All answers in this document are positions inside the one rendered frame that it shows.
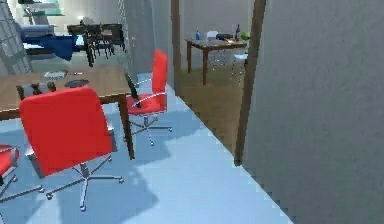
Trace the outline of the black round plate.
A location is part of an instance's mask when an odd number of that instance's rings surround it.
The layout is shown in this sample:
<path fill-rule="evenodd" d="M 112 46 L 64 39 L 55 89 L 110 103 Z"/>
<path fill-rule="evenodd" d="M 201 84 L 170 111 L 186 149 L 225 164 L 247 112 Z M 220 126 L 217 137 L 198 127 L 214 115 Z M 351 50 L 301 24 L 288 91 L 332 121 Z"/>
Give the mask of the black round plate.
<path fill-rule="evenodd" d="M 77 79 L 77 80 L 71 80 L 65 83 L 65 87 L 67 88 L 77 88 L 77 87 L 82 87 L 85 86 L 89 83 L 88 80 L 86 79 Z"/>

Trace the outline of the small brown wooden table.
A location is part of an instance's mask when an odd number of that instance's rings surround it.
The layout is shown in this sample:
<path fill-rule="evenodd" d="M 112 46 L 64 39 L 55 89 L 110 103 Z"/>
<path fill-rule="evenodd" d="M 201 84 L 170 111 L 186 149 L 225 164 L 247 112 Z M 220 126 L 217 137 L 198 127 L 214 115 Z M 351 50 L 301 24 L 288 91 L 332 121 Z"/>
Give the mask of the small brown wooden table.
<path fill-rule="evenodd" d="M 208 71 L 208 56 L 211 51 L 215 50 L 229 50 L 245 48 L 247 44 L 244 41 L 228 42 L 224 40 L 194 40 L 186 39 L 186 58 L 187 58 L 187 71 L 191 72 L 192 69 L 192 48 L 202 51 L 202 84 L 207 84 L 207 71 Z"/>

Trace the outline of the glass wall shelf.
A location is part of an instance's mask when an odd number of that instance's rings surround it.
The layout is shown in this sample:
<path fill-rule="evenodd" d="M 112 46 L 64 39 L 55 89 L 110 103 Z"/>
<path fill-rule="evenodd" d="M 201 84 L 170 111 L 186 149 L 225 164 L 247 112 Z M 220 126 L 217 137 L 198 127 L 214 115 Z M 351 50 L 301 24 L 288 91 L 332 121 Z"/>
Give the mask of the glass wall shelf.
<path fill-rule="evenodd" d="M 25 17 L 62 16 L 58 0 L 17 0 Z"/>

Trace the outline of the black slatted table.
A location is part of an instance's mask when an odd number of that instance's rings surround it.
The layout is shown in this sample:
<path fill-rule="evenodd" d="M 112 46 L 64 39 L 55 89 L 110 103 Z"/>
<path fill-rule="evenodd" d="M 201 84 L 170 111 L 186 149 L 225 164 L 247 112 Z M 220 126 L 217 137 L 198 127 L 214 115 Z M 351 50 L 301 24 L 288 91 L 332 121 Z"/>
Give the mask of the black slatted table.
<path fill-rule="evenodd" d="M 77 38 L 75 50 L 86 53 L 90 67 L 94 65 L 101 52 L 109 58 L 115 54 L 116 46 L 121 47 L 123 51 L 126 50 L 122 25 L 119 23 L 68 25 L 67 31 Z"/>

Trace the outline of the red office chair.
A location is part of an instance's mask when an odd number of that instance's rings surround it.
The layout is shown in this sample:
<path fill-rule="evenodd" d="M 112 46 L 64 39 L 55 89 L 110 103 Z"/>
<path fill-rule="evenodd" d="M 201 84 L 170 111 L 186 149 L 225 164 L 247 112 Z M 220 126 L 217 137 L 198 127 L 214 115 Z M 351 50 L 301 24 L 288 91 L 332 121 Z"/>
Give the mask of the red office chair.
<path fill-rule="evenodd" d="M 133 122 L 133 125 L 138 127 L 133 135 L 145 131 L 151 146 L 154 145 L 154 141 L 150 129 L 173 131 L 171 126 L 153 126 L 153 123 L 158 120 L 157 115 L 167 111 L 167 72 L 168 56 L 161 50 L 156 50 L 154 52 L 152 77 L 148 79 L 151 82 L 151 92 L 144 94 L 137 92 L 138 86 L 148 80 L 134 83 L 131 78 L 128 79 L 131 94 L 126 97 L 127 112 L 129 115 L 139 116 L 144 120 L 142 124 Z"/>
<path fill-rule="evenodd" d="M 27 154 L 39 178 L 73 169 L 79 178 L 46 193 L 81 183 L 80 210 L 86 210 L 88 184 L 92 180 L 117 180 L 121 176 L 98 175 L 87 163 L 112 160 L 116 151 L 114 129 L 107 124 L 99 96 L 88 87 L 67 88 L 21 100 L 19 114 L 31 151 Z"/>
<path fill-rule="evenodd" d="M 5 192 L 12 183 L 18 181 L 14 171 L 18 167 L 19 149 L 12 145 L 0 144 L 0 204 L 32 192 L 44 192 L 42 185 L 4 197 Z"/>

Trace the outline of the blue sofa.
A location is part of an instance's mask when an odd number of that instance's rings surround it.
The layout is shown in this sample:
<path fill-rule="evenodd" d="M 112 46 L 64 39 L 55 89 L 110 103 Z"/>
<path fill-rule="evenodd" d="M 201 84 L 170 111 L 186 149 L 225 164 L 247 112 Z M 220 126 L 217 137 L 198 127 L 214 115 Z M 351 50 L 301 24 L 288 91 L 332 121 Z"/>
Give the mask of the blue sofa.
<path fill-rule="evenodd" d="M 81 35 L 56 34 L 54 25 L 21 25 L 16 24 L 16 32 L 20 35 L 27 54 L 53 54 L 70 61 L 74 52 L 84 47 Z"/>

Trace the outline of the white flat book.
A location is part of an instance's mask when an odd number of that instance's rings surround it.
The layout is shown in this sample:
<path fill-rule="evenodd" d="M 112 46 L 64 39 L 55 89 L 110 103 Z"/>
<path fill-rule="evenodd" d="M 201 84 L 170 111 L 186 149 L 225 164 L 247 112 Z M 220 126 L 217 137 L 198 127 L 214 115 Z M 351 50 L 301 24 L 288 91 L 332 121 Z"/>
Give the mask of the white flat book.
<path fill-rule="evenodd" d="M 62 79 L 67 75 L 66 71 L 52 71 L 52 72 L 46 72 L 44 74 L 44 78 L 47 80 L 57 80 Z"/>

